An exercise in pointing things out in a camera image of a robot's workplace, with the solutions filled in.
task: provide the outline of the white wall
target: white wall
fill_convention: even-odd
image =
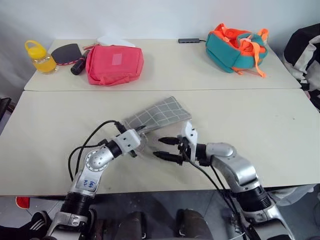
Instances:
[[[48,47],[54,38],[107,32],[123,38],[205,38],[225,23],[269,29],[269,44],[280,54],[296,29],[320,22],[319,9],[320,0],[0,0],[0,92],[8,85],[21,91],[32,75],[24,50],[28,39]],[[5,61],[11,62],[3,67]],[[4,79],[11,83],[4,86]]]

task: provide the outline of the pink pouch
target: pink pouch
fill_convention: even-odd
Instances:
[[[85,70],[90,84],[113,86],[138,79],[143,65],[140,48],[96,45],[87,56]]]

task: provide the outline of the bottle lid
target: bottle lid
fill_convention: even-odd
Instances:
[[[28,44],[30,43],[35,44],[35,46],[29,47]],[[24,43],[24,47],[31,59],[43,59],[47,54],[46,49],[40,43],[34,40],[26,41]]]

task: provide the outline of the table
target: table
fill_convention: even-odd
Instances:
[[[245,72],[222,71],[205,53],[205,43],[178,44],[176,39],[129,39],[141,48],[144,67],[138,80],[116,86],[90,85],[85,71],[75,76],[70,66],[59,66],[57,72],[44,75],[35,72],[25,86],[27,91],[173,91],[173,90],[222,90],[222,89],[294,89],[300,84],[291,76],[276,54],[269,53],[260,68],[266,78]],[[83,46],[94,40],[57,39],[49,52],[70,44]]]
[[[301,89],[25,91],[0,135],[0,195],[66,194],[67,159],[75,147],[103,121],[121,120],[168,96],[192,114],[199,143],[234,145],[265,187],[320,182],[320,115]],[[148,139],[154,145],[179,131],[174,124]],[[105,127],[92,143],[116,133]],[[111,162],[98,193],[212,188],[189,164],[163,161],[146,148],[136,158]]]

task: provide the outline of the gray checkered cloth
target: gray checkered cloth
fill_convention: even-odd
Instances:
[[[124,119],[123,124],[127,129],[135,129],[145,125],[146,127],[139,133],[147,133],[191,118],[191,114],[171,96]]]

